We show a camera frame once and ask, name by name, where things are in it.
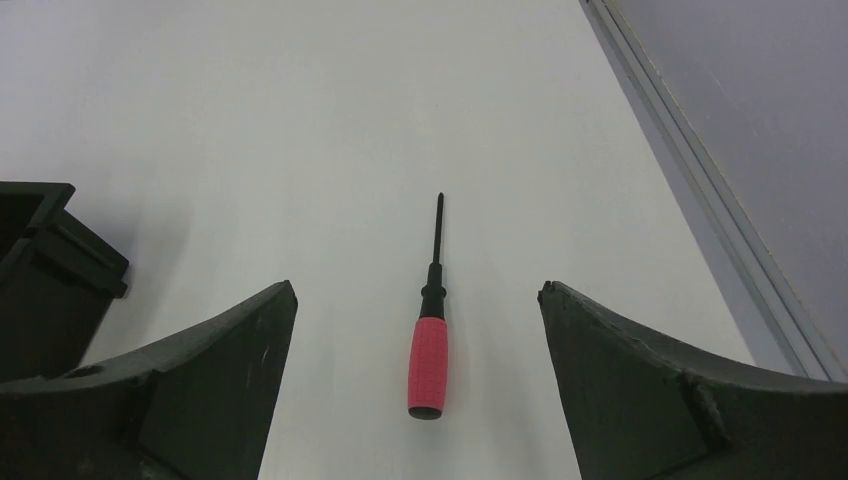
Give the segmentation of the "black plastic bin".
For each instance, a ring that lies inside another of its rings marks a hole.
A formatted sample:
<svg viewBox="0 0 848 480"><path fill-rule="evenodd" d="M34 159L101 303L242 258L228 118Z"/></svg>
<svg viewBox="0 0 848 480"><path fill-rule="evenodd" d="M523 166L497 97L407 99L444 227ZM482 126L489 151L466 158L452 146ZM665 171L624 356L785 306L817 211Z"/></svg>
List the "black plastic bin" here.
<svg viewBox="0 0 848 480"><path fill-rule="evenodd" d="M112 302L125 256L67 210L68 183L1 184L1 380L78 367Z"/></svg>

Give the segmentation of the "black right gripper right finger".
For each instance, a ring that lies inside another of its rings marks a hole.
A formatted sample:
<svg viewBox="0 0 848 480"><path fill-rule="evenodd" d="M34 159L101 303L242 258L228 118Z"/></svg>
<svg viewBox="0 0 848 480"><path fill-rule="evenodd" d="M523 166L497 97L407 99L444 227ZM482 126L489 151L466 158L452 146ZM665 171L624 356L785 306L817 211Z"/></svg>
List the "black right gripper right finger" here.
<svg viewBox="0 0 848 480"><path fill-rule="evenodd" d="M843 479L847 387L696 348L547 282L538 302L585 479Z"/></svg>

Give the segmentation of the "red-handled black screwdriver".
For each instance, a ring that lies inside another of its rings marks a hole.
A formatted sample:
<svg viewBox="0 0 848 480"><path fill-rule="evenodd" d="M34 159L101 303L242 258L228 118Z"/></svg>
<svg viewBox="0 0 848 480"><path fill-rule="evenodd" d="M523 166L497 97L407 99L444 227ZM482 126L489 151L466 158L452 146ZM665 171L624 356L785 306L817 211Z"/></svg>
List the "red-handled black screwdriver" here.
<svg viewBox="0 0 848 480"><path fill-rule="evenodd" d="M441 264L444 194L437 197L432 261L421 289L422 304L415 322L408 368L407 410L416 419L442 416L448 382L448 326L444 313L447 292Z"/></svg>

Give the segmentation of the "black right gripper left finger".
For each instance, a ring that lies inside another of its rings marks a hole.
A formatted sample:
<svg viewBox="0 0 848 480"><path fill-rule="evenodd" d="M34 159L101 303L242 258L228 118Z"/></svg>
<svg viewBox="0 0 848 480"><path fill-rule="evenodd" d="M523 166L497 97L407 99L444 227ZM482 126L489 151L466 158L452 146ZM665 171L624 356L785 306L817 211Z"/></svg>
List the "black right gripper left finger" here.
<svg viewBox="0 0 848 480"><path fill-rule="evenodd" d="M254 479L298 300L277 282L173 335L1 387L5 479Z"/></svg>

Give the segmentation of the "grey metal table edge rail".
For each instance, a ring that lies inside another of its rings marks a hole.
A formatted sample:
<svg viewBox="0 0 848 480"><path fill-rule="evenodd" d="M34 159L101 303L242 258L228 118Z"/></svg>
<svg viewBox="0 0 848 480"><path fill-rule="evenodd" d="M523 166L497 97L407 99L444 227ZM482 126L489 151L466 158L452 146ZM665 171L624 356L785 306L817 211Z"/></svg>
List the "grey metal table edge rail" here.
<svg viewBox="0 0 848 480"><path fill-rule="evenodd" d="M847 378L847 5L582 5L755 362Z"/></svg>

